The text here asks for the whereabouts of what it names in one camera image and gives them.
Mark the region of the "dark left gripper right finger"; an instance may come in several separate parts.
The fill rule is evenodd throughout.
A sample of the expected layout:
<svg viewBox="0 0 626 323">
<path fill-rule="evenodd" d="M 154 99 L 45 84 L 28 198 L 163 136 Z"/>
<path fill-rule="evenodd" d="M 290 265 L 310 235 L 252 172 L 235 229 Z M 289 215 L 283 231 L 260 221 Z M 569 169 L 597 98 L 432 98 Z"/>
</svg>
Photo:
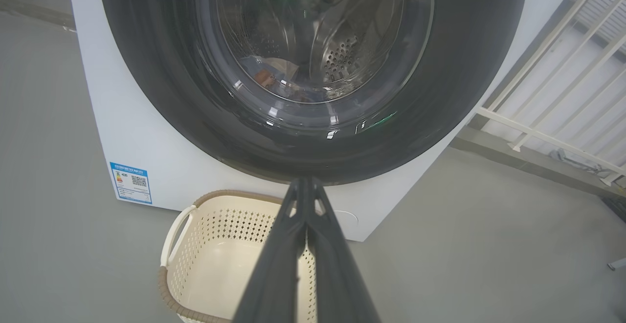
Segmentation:
<svg viewBox="0 0 626 323">
<path fill-rule="evenodd" d="M 330 200 L 316 178 L 303 180 L 304 219 L 315 257 L 318 323 L 381 323 Z"/>
</svg>

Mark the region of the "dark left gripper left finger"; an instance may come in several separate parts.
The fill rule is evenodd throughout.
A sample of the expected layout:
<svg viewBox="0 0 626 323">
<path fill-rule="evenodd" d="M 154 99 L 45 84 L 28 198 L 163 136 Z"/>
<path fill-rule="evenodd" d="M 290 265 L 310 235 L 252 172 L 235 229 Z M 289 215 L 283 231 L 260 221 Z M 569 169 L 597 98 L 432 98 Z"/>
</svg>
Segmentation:
<svg viewBox="0 0 626 323">
<path fill-rule="evenodd" d="M 233 317 L 233 323 L 296 323 L 299 258 L 304 251 L 304 205 L 291 182 Z"/>
</svg>

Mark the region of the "black round washer door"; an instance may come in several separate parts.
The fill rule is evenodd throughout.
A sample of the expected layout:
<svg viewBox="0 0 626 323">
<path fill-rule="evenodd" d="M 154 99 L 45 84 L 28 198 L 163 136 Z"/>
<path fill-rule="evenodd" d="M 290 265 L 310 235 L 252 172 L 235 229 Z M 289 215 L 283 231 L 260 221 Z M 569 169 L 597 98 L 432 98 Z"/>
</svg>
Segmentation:
<svg viewBox="0 0 626 323">
<path fill-rule="evenodd" d="M 324 185 L 377 177 L 421 156 L 487 91 L 525 0 L 410 2 L 407 25 L 374 78 L 321 104 L 274 96 L 228 50 L 216 0 L 102 0 L 135 82 L 187 140 L 268 181 Z"/>
</svg>

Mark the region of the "white front-load washing machine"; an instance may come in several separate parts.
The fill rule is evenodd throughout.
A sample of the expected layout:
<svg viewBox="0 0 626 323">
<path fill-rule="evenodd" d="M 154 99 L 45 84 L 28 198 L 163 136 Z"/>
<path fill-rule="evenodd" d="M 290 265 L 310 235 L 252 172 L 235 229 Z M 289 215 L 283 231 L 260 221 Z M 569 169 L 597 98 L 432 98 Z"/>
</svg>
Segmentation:
<svg viewBox="0 0 626 323">
<path fill-rule="evenodd" d="M 184 210 L 194 198 L 222 189 L 282 198 L 288 186 L 237 171 L 184 138 L 154 108 L 119 53 L 102 0 L 71 0 L 92 109 L 109 177 L 110 162 L 146 170 L 153 207 Z M 333 207 L 358 218 L 364 241 L 461 131 L 389 173 L 326 188 Z"/>
</svg>

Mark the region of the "stainless steel washing machine drum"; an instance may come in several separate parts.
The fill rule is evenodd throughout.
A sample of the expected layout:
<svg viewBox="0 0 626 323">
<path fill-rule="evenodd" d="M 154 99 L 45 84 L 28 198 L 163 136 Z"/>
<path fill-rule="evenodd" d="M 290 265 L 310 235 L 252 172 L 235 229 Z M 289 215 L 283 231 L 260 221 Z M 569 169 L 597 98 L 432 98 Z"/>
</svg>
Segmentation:
<svg viewBox="0 0 626 323">
<path fill-rule="evenodd" d="M 216 0 L 226 46 L 255 85 L 289 101 L 341 99 L 374 78 L 414 0 Z M 416 0 L 429 3 L 430 0 Z"/>
</svg>

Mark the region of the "cream perforated laundry basket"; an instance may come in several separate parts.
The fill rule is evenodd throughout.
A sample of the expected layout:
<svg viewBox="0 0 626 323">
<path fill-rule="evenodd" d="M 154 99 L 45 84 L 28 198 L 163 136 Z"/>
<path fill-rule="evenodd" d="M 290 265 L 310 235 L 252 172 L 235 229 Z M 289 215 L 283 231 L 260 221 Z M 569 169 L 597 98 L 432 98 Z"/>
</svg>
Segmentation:
<svg viewBox="0 0 626 323">
<path fill-rule="evenodd" d="M 159 294 L 184 323 L 228 323 L 241 301 L 282 200 L 218 190 L 172 223 L 160 256 Z"/>
</svg>

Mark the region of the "round white filter cover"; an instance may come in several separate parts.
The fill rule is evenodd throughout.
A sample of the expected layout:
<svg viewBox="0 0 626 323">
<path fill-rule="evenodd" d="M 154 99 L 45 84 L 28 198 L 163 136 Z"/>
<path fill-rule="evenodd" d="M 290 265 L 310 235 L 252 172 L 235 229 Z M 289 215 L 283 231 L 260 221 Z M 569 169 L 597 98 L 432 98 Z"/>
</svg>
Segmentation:
<svg viewBox="0 0 626 323">
<path fill-rule="evenodd" d="M 335 210 L 335 217 L 346 239 L 353 240 L 355 232 L 358 232 L 358 218 L 344 210 Z"/>
</svg>

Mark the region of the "blue energy label sticker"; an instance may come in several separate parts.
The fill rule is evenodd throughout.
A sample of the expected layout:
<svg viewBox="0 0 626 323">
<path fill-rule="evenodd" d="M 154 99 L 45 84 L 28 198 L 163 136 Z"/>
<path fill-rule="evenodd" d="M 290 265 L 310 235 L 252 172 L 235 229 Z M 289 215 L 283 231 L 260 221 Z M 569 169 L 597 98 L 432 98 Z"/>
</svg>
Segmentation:
<svg viewBox="0 0 626 323">
<path fill-rule="evenodd" d="M 128 165 L 110 162 L 112 184 L 121 201 L 152 205 L 148 172 Z"/>
</svg>

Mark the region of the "white metal railing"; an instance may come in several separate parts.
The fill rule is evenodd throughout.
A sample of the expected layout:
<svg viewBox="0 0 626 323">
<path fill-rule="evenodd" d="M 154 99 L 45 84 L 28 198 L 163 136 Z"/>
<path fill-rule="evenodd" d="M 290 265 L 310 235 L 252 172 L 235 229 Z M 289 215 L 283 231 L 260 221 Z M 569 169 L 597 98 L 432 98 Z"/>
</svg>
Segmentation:
<svg viewBox="0 0 626 323">
<path fill-rule="evenodd" d="M 477 115 L 517 153 L 626 179 L 626 0 L 563 0 Z"/>
</svg>

